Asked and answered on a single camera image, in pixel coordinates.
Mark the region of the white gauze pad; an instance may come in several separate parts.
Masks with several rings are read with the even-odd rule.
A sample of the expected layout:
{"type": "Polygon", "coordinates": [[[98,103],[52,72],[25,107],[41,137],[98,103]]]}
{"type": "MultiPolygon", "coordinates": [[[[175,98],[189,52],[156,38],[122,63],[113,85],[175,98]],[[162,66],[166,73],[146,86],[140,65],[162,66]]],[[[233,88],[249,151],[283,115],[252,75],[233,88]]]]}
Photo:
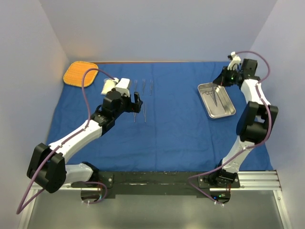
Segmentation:
{"type": "Polygon", "coordinates": [[[118,83],[118,78],[108,78],[104,80],[103,88],[101,91],[101,95],[106,95],[109,91],[115,88],[116,84],[118,83]]]}

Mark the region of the steel instrument tray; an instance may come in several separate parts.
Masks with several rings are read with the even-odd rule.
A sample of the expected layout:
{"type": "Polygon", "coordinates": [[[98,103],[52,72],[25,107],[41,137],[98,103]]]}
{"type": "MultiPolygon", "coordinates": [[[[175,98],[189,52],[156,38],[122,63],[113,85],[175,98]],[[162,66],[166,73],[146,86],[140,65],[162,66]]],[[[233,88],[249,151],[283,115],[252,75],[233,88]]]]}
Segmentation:
{"type": "Polygon", "coordinates": [[[236,109],[223,86],[214,83],[198,85],[198,92],[211,119],[224,118],[236,114],[236,109]]]}

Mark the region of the blue surgical drape cloth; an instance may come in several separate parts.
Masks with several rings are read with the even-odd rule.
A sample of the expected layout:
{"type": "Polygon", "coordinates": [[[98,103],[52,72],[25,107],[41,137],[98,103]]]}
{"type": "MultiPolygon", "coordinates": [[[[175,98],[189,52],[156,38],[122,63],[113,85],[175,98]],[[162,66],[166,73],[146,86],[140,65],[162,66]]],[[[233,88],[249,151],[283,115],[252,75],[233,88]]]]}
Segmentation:
{"type": "Polygon", "coordinates": [[[137,90],[147,103],[133,122],[122,114],[104,136],[76,153],[70,164],[89,162],[103,171],[209,171],[224,158],[236,141],[236,125],[246,106],[237,86],[226,90],[236,114],[211,119],[198,93],[198,85],[215,79],[224,62],[160,62],[99,64],[101,72],[82,90],[65,85],[55,108],[47,143],[53,143],[82,125],[88,111],[103,101],[106,76],[138,80],[137,90]],[[144,95],[142,80],[146,79],[144,95]],[[150,96],[150,80],[154,81],[150,96]]]}

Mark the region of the orange square woven mat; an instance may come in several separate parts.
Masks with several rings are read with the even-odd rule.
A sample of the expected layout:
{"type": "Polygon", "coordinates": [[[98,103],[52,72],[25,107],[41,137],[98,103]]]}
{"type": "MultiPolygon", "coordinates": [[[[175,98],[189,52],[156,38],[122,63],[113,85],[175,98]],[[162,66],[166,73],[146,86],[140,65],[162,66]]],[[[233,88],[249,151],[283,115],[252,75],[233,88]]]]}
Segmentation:
{"type": "MultiPolygon", "coordinates": [[[[70,86],[81,87],[83,75],[88,69],[91,68],[98,69],[98,66],[91,62],[73,62],[63,76],[64,83],[70,86]]],[[[97,70],[88,72],[84,79],[84,87],[90,86],[95,80],[97,74],[97,70]]]]}

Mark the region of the steel surgical scissors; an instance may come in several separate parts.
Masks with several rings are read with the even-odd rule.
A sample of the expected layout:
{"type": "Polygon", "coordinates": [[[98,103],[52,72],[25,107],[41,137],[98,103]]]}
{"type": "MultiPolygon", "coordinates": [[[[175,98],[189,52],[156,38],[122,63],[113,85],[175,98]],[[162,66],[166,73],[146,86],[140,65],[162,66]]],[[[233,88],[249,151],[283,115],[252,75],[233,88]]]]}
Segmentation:
{"type": "Polygon", "coordinates": [[[212,87],[212,88],[207,88],[203,94],[206,95],[210,95],[213,99],[216,99],[216,88],[212,87]]]}

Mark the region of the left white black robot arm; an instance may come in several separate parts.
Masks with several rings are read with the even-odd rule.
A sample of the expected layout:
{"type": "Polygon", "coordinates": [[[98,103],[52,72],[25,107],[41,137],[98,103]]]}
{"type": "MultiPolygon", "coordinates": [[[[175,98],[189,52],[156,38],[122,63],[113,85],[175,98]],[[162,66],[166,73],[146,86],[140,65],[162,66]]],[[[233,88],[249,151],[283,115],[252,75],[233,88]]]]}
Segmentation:
{"type": "Polygon", "coordinates": [[[34,148],[27,177],[49,193],[74,182],[96,186],[99,170],[95,166],[87,162],[68,165],[68,161],[88,143],[107,133],[122,113],[139,113],[142,104],[138,92],[131,100],[127,95],[111,90],[80,127],[56,142],[49,145],[40,143],[34,148]]]}

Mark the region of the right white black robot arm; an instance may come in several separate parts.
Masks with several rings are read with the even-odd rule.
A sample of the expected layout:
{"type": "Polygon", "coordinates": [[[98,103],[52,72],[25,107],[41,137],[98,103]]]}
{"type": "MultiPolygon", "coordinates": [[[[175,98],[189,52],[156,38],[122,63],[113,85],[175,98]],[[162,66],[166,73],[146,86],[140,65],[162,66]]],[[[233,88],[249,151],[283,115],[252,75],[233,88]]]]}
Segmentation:
{"type": "Polygon", "coordinates": [[[256,76],[256,60],[244,59],[239,62],[232,58],[219,76],[213,81],[219,86],[238,85],[246,100],[246,107],[237,123],[237,139],[216,171],[209,176],[209,183],[216,187],[226,187],[237,179],[241,164],[248,154],[263,144],[270,136],[278,114],[278,107],[271,105],[261,88],[261,79],[256,76]]]}

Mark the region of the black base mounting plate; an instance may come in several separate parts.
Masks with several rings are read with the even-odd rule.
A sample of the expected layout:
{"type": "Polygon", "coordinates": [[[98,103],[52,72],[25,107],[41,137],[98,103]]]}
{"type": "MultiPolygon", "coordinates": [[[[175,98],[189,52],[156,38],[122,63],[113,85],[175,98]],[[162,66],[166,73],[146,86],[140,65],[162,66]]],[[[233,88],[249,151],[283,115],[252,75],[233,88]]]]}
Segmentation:
{"type": "Polygon", "coordinates": [[[113,172],[100,171],[89,184],[74,182],[73,188],[83,188],[82,198],[95,198],[106,194],[117,195],[170,195],[211,197],[227,203],[231,189],[239,188],[237,173],[221,169],[211,174],[205,172],[113,172]]]}

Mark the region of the aluminium frame rail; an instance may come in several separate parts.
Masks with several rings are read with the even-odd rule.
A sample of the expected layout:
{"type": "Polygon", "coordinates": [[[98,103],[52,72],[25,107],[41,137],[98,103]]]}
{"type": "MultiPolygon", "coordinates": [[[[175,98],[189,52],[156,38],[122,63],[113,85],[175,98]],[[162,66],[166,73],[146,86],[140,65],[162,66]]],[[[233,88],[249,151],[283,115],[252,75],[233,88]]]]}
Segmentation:
{"type": "Polygon", "coordinates": [[[201,189],[211,188],[244,188],[244,187],[274,187],[279,188],[280,183],[277,173],[274,171],[250,171],[229,175],[223,171],[216,171],[208,175],[200,175],[195,172],[106,172],[94,171],[89,182],[96,187],[103,183],[107,188],[115,185],[148,186],[148,185],[187,185],[190,178],[201,189]]]}

